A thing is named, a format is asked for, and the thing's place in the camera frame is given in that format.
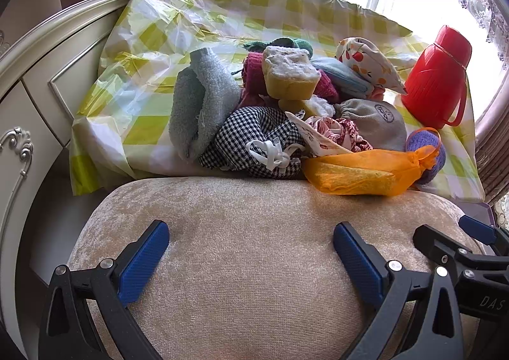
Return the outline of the orange mesh bag with sponge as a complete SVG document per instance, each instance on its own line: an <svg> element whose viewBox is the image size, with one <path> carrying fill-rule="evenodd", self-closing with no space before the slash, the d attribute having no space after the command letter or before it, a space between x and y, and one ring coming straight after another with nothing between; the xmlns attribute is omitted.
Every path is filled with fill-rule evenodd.
<svg viewBox="0 0 509 360"><path fill-rule="evenodd" d="M438 155L439 148L433 145L413 152L369 150L309 158L302 171L313 187L326 194L396 196L432 169Z"/></svg>

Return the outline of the purple knitted ball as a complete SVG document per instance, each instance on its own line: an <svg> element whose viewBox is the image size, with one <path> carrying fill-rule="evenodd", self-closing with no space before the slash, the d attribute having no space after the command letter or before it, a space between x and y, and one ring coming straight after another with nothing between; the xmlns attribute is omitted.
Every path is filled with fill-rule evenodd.
<svg viewBox="0 0 509 360"><path fill-rule="evenodd" d="M428 145L438 148L438 153L435 157L435 164L431 169L425 169L423 171L421 177L418 181L416 181L417 185L425 185L435 178L445 165L446 151L439 133L433 128L426 127L413 131L406 140L406 152L414 152L419 148Z"/></svg>

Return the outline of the grey drawstring pouch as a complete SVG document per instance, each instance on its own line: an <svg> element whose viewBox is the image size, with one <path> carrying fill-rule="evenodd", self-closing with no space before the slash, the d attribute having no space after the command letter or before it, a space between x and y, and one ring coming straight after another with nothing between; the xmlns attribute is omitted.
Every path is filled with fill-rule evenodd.
<svg viewBox="0 0 509 360"><path fill-rule="evenodd" d="M352 120L374 149L403 152L406 126L396 108L385 101L349 99L335 104L338 119Z"/></svg>

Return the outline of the red floral white cloth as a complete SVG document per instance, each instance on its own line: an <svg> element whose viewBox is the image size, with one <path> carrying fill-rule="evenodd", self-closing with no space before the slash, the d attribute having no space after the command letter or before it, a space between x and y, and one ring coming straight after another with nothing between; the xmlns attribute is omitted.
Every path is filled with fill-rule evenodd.
<svg viewBox="0 0 509 360"><path fill-rule="evenodd" d="M311 116L307 120L286 112L286 117L298 128L314 157L334 156L373 150L350 119Z"/></svg>

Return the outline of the black white gingham pouch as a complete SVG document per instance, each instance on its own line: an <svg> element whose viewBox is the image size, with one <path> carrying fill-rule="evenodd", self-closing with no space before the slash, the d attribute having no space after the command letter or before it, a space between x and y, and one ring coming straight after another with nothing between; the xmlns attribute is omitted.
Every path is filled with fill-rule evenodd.
<svg viewBox="0 0 509 360"><path fill-rule="evenodd" d="M252 177L292 179L300 174L304 140L279 109L242 107L223 123L199 163Z"/></svg>

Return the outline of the light blue plush elephant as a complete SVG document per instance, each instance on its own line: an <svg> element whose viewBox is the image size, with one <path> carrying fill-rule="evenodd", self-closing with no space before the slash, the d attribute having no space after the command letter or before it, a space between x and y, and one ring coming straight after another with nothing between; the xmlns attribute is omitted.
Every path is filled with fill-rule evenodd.
<svg viewBox="0 0 509 360"><path fill-rule="evenodd" d="M373 85L361 78L352 69L334 57L317 57L310 60L316 69L321 69L332 84L342 93L358 99L367 99L374 90Z"/></svg>

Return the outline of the magenta knitted sock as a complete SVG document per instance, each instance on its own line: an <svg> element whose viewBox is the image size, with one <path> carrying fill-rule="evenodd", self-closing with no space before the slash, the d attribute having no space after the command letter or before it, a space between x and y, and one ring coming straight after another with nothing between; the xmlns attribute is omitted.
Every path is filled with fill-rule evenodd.
<svg viewBox="0 0 509 360"><path fill-rule="evenodd" d="M247 55L243 61L241 78L243 89L238 107L265 107L264 98L268 96L268 92L262 70L261 53L250 52Z"/></svg>
<svg viewBox="0 0 509 360"><path fill-rule="evenodd" d="M330 104L336 104L339 102L339 94L334 87L331 78L326 73L319 69L320 79L314 90L314 95L328 101Z"/></svg>

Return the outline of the fruit print fabric pouch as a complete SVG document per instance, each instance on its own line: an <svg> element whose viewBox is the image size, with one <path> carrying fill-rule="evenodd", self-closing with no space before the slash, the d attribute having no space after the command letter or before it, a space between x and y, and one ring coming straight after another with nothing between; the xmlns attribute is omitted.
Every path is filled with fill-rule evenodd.
<svg viewBox="0 0 509 360"><path fill-rule="evenodd" d="M406 94L405 84L393 64L368 39L342 39L337 45L335 58L373 86L370 97L382 95L387 89L400 95Z"/></svg>

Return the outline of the yellow white sponge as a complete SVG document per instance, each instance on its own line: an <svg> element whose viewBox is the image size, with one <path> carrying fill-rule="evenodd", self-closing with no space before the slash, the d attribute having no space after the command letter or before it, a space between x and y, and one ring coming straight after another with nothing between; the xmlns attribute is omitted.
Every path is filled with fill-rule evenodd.
<svg viewBox="0 0 509 360"><path fill-rule="evenodd" d="M307 50L273 45L262 53L262 72L268 95L277 100L309 100L321 77Z"/></svg>

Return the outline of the grey blue towel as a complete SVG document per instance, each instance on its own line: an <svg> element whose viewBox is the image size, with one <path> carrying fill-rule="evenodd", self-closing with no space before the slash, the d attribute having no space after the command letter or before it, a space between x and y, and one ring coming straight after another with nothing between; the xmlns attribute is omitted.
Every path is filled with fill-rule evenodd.
<svg viewBox="0 0 509 360"><path fill-rule="evenodd" d="M190 53L178 73L169 136L181 159L198 160L241 99L241 87L210 48Z"/></svg>

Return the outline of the green knitted cloth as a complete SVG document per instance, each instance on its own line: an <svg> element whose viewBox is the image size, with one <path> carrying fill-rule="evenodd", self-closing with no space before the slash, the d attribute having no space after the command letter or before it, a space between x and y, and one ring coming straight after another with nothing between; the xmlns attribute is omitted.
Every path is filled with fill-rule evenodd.
<svg viewBox="0 0 509 360"><path fill-rule="evenodd" d="M279 46L285 48L297 48L305 50L309 58L313 56L313 48L311 44L304 39L293 39L290 37L280 37L273 41L251 41L242 45L242 47L249 52L262 53L268 46Z"/></svg>

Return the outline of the purple white storage box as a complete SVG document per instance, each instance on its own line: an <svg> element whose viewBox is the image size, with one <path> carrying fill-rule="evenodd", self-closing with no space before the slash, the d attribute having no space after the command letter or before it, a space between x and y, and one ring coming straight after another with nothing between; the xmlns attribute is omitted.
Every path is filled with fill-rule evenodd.
<svg viewBox="0 0 509 360"><path fill-rule="evenodd" d="M479 220L485 225L496 226L494 213L487 203L461 201L458 199L450 199L450 201L469 217Z"/></svg>

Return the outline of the red thermos jug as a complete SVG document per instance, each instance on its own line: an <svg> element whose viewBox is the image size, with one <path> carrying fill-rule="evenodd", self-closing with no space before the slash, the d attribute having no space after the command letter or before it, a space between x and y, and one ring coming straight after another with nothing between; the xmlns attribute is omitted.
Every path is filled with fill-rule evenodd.
<svg viewBox="0 0 509 360"><path fill-rule="evenodd" d="M460 125L467 101L467 67L472 45L459 31L443 25L413 66L401 97L409 113L425 127Z"/></svg>

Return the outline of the green checked plastic tablecloth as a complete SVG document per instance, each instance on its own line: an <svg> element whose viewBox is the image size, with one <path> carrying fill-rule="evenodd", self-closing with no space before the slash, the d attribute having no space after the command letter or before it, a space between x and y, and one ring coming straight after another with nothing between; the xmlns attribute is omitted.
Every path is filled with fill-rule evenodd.
<svg viewBox="0 0 509 360"><path fill-rule="evenodd" d="M341 0L130 0L99 58L97 79L75 115L70 177L76 195L155 175L202 175L170 141L173 88L206 47L236 72L244 44L291 37L319 57L363 37L407 78L425 42L378 13Z"/></svg>

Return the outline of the cream carved cabinet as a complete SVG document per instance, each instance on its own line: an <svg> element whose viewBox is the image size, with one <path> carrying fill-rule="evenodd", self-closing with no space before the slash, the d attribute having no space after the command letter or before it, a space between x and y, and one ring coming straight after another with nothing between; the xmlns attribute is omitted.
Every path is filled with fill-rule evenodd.
<svg viewBox="0 0 509 360"><path fill-rule="evenodd" d="M25 33L1 56L1 329L26 354L16 304L18 249L46 174L68 146L105 40L129 0L84 0Z"/></svg>

